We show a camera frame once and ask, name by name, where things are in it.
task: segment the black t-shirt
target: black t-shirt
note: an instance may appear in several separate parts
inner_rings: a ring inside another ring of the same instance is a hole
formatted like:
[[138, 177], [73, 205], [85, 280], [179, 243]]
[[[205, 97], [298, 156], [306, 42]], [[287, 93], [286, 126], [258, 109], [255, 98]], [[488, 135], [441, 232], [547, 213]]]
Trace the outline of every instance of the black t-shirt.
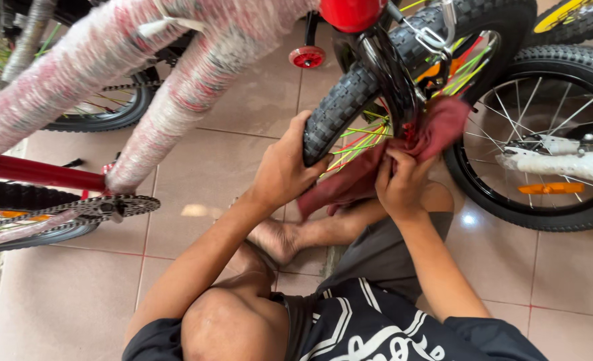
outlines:
[[[182, 360], [180, 327], [180, 319], [153, 321], [129, 342], [122, 359]], [[402, 296], [359, 278], [325, 290], [306, 328], [299, 356], [288, 355], [286, 360], [546, 360], [504, 321], [449, 317], [440, 324]]]

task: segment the red bicycle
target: red bicycle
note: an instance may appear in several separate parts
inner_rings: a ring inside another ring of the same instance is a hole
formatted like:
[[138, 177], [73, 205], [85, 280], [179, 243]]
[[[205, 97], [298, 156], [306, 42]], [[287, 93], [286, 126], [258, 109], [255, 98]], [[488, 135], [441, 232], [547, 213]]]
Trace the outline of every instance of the red bicycle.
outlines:
[[[0, 154], [189, 28], [201, 33], [107, 174], [0, 155], [0, 178], [21, 182], [0, 182], [0, 250], [60, 242], [105, 220], [157, 209], [160, 202], [134, 195], [136, 187], [236, 76], [275, 49], [294, 21], [311, 10], [337, 29], [335, 55], [345, 74], [307, 122], [306, 165], [340, 137], [355, 138], [336, 152], [340, 160], [332, 171], [387, 136], [403, 136], [404, 125], [419, 119], [430, 96], [479, 99], [517, 53], [534, 24], [536, 4], [442, 0], [404, 18], [385, 0], [112, 0], [73, 25], [0, 92]], [[392, 20], [397, 25], [388, 32], [382, 24]], [[382, 100], [387, 112], [375, 110], [375, 100]], [[361, 114], [371, 124], [349, 128]], [[79, 199], [33, 185], [102, 196]]]

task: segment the hand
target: hand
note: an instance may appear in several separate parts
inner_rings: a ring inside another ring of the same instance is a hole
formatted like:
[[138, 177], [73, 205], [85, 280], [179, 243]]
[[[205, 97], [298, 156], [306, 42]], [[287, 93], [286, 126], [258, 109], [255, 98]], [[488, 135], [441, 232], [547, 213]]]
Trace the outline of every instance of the hand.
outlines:
[[[379, 201], [394, 221], [413, 220], [425, 212], [421, 193], [436, 156], [417, 165], [414, 158], [398, 150], [388, 149], [386, 153], [375, 183]], [[391, 175], [393, 159], [397, 161], [395, 175]]]
[[310, 168], [303, 164], [303, 131], [311, 111], [302, 111], [290, 122], [281, 140], [263, 154], [248, 193], [256, 202], [276, 210], [303, 193], [325, 172], [334, 158], [327, 154]]

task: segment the bicycle frame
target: bicycle frame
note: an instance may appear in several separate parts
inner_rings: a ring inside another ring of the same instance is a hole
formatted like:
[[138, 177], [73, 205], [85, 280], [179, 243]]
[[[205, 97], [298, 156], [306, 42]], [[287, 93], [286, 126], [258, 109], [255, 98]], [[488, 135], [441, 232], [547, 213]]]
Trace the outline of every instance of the bicycle frame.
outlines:
[[[112, 0], [73, 25], [49, 54], [0, 92], [0, 154], [116, 75], [145, 62], [185, 33], [188, 24], [204, 29], [158, 89], [107, 176], [0, 156], [0, 178], [106, 194], [134, 193], [238, 74], [278, 47], [280, 37], [300, 16], [320, 10], [338, 28], [360, 33], [379, 20], [386, 4], [383, 0], [323, 0], [320, 6], [318, 0]], [[0, 237], [0, 242], [15, 238]]]

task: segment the red frame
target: red frame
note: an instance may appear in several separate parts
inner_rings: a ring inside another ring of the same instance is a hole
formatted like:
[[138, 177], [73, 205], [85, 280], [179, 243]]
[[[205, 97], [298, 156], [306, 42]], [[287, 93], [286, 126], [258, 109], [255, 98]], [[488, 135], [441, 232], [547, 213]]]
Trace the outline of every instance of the red frame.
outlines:
[[104, 192], [104, 175], [15, 157], [0, 156], [0, 178], [36, 185]]
[[321, 16], [345, 33], [358, 33], [377, 22], [388, 0], [321, 0]]

